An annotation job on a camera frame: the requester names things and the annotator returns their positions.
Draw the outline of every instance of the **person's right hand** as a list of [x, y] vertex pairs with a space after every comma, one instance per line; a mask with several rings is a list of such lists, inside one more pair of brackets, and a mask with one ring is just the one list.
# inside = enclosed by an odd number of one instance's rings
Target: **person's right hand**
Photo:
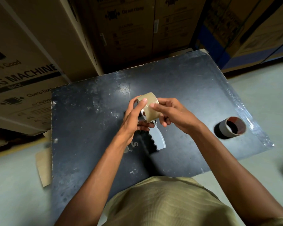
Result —
[[159, 121], [166, 127], [174, 123], [186, 134], [190, 134], [201, 123], [197, 117], [187, 110], [176, 98], [157, 98], [159, 104], [151, 103], [150, 107], [160, 112]]

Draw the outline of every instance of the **brown tape roll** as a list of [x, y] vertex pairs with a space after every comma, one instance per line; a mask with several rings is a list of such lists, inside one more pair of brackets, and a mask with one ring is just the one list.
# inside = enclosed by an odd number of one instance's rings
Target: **brown tape roll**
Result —
[[150, 92], [150, 93], [146, 93], [142, 96], [139, 96], [137, 98], [138, 102], [140, 102], [142, 99], [147, 98], [147, 104], [144, 107], [143, 110], [141, 110], [141, 114], [143, 115], [144, 119], [147, 121], [147, 123], [150, 123], [151, 121], [156, 120], [157, 118], [159, 118], [159, 112], [153, 110], [149, 105], [151, 103], [157, 103], [159, 104], [157, 98], [155, 97], [155, 95]]

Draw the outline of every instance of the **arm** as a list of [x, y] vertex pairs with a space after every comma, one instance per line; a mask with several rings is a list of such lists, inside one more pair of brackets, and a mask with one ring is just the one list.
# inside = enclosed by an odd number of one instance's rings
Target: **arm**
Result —
[[158, 98], [150, 106], [161, 112], [160, 122], [174, 123], [190, 135], [226, 197], [246, 225], [259, 225], [283, 217], [283, 207], [265, 187], [249, 173], [218, 138], [175, 98]]
[[65, 207], [55, 224], [56, 226], [97, 225], [124, 154], [124, 149], [131, 143], [136, 130], [149, 131], [148, 127], [154, 126], [145, 122], [138, 123], [139, 113], [147, 104], [147, 100], [143, 99], [144, 101], [140, 101], [133, 109], [136, 98], [129, 102], [120, 130], [82, 187]]

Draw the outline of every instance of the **person's left hand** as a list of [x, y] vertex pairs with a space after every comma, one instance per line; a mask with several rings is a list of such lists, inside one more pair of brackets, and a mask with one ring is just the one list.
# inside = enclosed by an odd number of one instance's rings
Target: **person's left hand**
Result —
[[154, 128], [153, 123], [147, 123], [146, 121], [138, 121], [140, 111], [146, 106], [147, 99], [141, 100], [135, 108], [133, 108], [139, 96], [130, 100], [128, 108], [124, 115], [124, 120], [119, 130], [119, 134], [126, 141], [126, 145], [132, 142], [134, 132], [137, 130], [150, 131], [150, 128]]

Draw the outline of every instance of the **black tabletop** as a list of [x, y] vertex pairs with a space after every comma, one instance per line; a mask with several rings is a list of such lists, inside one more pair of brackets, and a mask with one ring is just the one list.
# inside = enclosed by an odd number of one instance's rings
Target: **black tabletop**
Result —
[[[244, 135], [221, 140], [237, 158], [266, 151], [272, 145], [253, 120], [219, 68], [198, 50], [52, 90], [54, 220], [78, 191], [117, 133], [131, 98], [153, 92], [175, 97], [211, 131], [230, 116], [247, 124]], [[166, 148], [157, 152], [146, 133], [136, 133], [124, 154], [109, 199], [150, 176], [192, 177], [209, 171], [195, 142], [173, 124], [158, 124]]]

